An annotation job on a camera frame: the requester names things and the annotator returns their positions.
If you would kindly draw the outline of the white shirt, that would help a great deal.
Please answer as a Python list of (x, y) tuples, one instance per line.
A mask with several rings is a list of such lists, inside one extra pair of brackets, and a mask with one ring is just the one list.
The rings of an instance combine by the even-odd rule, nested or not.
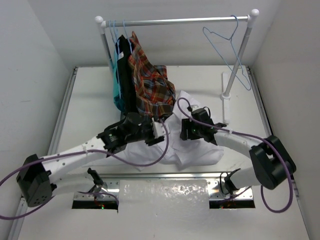
[(211, 166), (217, 164), (224, 156), (224, 149), (203, 139), (182, 140), (180, 133), (182, 119), (189, 114), (187, 107), (201, 106), (201, 104), (185, 91), (181, 91), (174, 104), (172, 114), (164, 121), (169, 131), (169, 145), (162, 141), (148, 146), (144, 141), (129, 143), (124, 151), (114, 156), (107, 156), (100, 160), (93, 161), (87, 166), (115, 166), (125, 162), (143, 169), (144, 165), (158, 161), (164, 165), (175, 165), (179, 170), (195, 166)]

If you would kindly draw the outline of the blue wire hanger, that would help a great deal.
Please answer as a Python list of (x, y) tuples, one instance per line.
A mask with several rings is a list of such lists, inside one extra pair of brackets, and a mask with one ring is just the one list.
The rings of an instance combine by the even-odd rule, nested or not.
[(222, 63), (225, 64), (230, 71), (227, 84), (229, 87), (228, 89), (230, 90), (234, 81), (238, 80), (247, 91), (250, 91), (252, 89), (252, 85), (249, 78), (245, 75), (242, 57), (249, 41), (252, 28), (244, 31), (244, 39), (240, 46), (236, 48), (234, 46), (234, 37), (237, 35), (241, 18), (236, 15), (230, 15), (229, 18), (233, 23), (232, 30), (223, 30), (222, 27), (211, 28), (204, 26), (202, 28), (202, 33), (216, 54), (221, 58)]

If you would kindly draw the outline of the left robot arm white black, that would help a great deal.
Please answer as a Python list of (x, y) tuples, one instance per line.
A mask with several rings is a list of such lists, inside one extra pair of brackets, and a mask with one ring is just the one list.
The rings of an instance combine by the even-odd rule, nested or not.
[(108, 157), (118, 160), (116, 154), (124, 151), (130, 143), (143, 141), (153, 146), (168, 140), (169, 131), (163, 120), (130, 112), (124, 119), (76, 147), (43, 157), (28, 156), (18, 169), (16, 182), (28, 207), (38, 207), (71, 186), (73, 177), (69, 172)]

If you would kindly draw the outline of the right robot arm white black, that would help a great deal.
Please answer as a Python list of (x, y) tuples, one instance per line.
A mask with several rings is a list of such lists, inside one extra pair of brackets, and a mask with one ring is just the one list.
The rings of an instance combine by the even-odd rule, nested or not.
[(257, 139), (246, 133), (230, 132), (226, 124), (214, 123), (204, 108), (192, 110), (191, 117), (182, 119), (180, 138), (183, 141), (203, 139), (251, 160), (251, 167), (238, 168), (224, 178), (222, 187), (229, 194), (248, 186), (263, 186), (273, 190), (297, 170), (278, 137), (270, 135)]

